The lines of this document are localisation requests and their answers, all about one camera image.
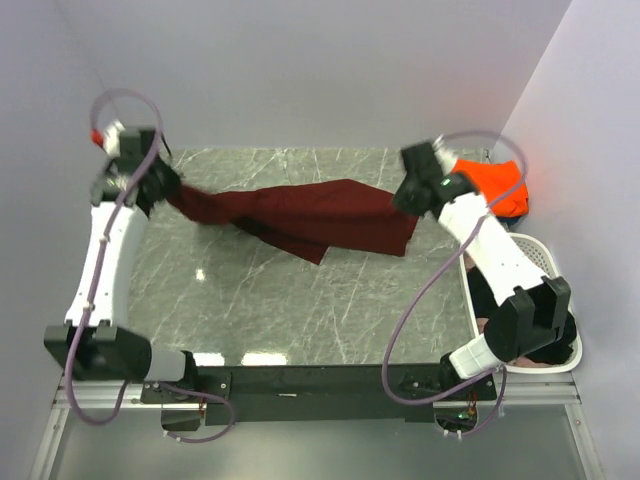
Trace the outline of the dark red t-shirt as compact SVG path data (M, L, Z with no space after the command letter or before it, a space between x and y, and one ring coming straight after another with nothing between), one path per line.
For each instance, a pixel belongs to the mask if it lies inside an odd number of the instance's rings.
M394 208L391 193L351 179L216 194L182 185L169 204L316 265L331 247L402 257L418 222Z

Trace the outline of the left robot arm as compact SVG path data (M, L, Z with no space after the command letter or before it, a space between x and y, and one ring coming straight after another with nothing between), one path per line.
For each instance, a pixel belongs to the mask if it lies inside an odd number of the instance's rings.
M72 381L164 382L176 401L193 399L200 378L181 350L162 350L129 328L128 299L136 252L155 204L180 185L161 158L122 204L117 198L137 160L112 159L94 181L91 232L76 295L60 325L46 328L44 346Z

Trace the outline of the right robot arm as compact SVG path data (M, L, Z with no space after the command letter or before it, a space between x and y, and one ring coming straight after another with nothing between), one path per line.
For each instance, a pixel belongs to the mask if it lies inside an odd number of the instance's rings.
M473 260L497 304L483 333L441 360L444 395L460 399L479 374L562 339L569 284L561 276L550 277L524 254L464 175L421 179L408 173L393 204L405 213L433 214Z

